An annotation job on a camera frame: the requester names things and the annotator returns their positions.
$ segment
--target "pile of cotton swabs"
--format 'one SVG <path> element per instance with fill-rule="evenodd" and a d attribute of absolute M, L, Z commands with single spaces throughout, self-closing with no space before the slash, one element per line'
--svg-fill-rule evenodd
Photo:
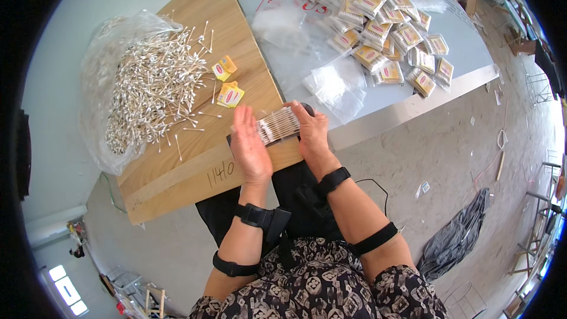
<path fill-rule="evenodd" d="M 203 76 L 211 72 L 202 56 L 212 52 L 213 30 L 208 47 L 204 44 L 206 25 L 203 35 L 195 37 L 194 31 L 194 27 L 186 27 L 171 36 L 155 35 L 124 53 L 116 72 L 106 131 L 113 153 L 122 155 L 130 145 L 138 151 L 145 143 L 169 139 L 167 132 L 176 123 L 190 121 L 196 127 L 198 122 L 191 113 L 195 91 L 206 88 L 203 79 L 216 79 Z M 197 52 L 190 53 L 192 42 L 200 48 Z"/>

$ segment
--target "black cable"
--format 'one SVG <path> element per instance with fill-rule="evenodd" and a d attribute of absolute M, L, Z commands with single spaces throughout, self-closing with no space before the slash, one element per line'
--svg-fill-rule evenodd
<path fill-rule="evenodd" d="M 355 181 L 354 183 L 359 183 L 360 181 L 374 181 L 374 183 L 382 189 L 382 191 L 384 191 L 384 193 L 386 194 L 386 201 L 384 201 L 384 216 L 388 217 L 388 213 L 386 211 L 386 208 L 388 207 L 388 193 L 386 192 L 386 190 L 380 186 L 380 184 L 378 182 L 376 182 L 376 180 L 374 179 L 361 179 L 358 181 Z"/>

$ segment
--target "woman's hands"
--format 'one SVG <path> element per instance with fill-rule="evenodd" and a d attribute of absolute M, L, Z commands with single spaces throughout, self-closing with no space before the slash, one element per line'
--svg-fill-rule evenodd
<path fill-rule="evenodd" d="M 327 143 L 327 128 L 329 120 L 320 112 L 311 117 L 305 108 L 297 101 L 288 102 L 291 110 L 299 119 L 299 152 L 307 162 L 311 172 L 318 181 L 328 173 L 334 172 L 341 164 L 329 150 Z"/>
<path fill-rule="evenodd" d="M 272 160 L 256 130 L 256 118 L 250 106 L 234 109 L 230 148 L 245 175 L 246 185 L 267 188 L 273 174 Z"/>

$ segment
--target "wooden board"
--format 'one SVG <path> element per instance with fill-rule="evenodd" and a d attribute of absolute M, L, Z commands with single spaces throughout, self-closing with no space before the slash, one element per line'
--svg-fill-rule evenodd
<path fill-rule="evenodd" d="M 203 32 L 205 21 L 209 21 L 204 44 L 209 45 L 209 32 L 214 29 L 213 53 L 203 58 L 212 67 L 224 55 L 230 56 L 237 71 L 227 82 L 236 80 L 238 87 L 245 91 L 240 103 L 265 113 L 281 108 L 280 94 L 237 0 L 171 0 L 158 14 L 172 12 L 174 21 L 196 26 L 198 34 Z M 195 47 L 200 49 L 201 45 L 195 43 Z M 213 84 L 210 83 L 213 81 L 203 82 L 207 88 L 197 91 L 193 112 L 220 114 L 222 118 L 198 117 L 198 128 L 204 128 L 204 132 L 184 131 L 183 127 L 192 128 L 187 122 L 175 124 L 168 133 L 170 147 L 166 139 L 161 139 L 159 153 L 157 143 L 149 144 L 145 153 L 117 178 L 132 224 L 154 219 L 244 182 L 226 141 L 234 110 L 211 104 Z M 217 94 L 221 83 L 217 83 Z M 175 144 L 176 134 L 182 161 Z M 301 160 L 297 139 L 274 145 L 268 152 L 274 171 Z"/>

